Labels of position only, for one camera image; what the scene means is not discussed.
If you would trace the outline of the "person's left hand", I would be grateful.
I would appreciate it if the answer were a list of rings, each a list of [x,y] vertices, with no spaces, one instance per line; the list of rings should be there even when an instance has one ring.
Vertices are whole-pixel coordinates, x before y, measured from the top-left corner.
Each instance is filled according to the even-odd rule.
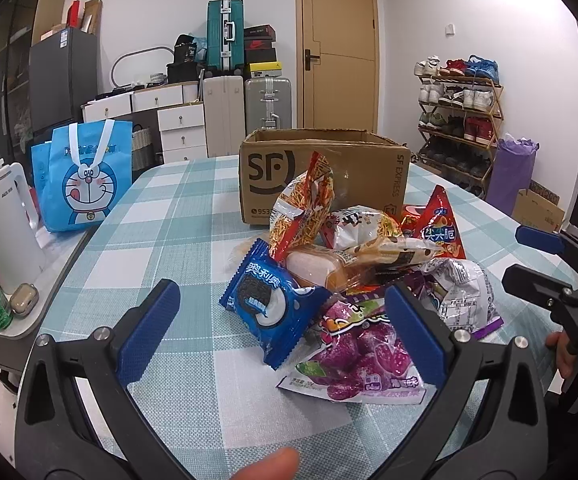
[[[300,454],[295,448],[280,448],[263,460],[241,468],[231,480],[292,480],[299,465]]]

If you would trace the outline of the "person's right hand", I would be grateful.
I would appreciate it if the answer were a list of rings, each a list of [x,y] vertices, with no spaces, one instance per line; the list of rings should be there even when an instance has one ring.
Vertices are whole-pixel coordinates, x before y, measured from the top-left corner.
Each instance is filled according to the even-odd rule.
[[[546,338],[546,346],[556,352],[556,367],[563,379],[568,379],[574,369],[575,356],[568,350],[570,342],[566,332],[553,332]]]

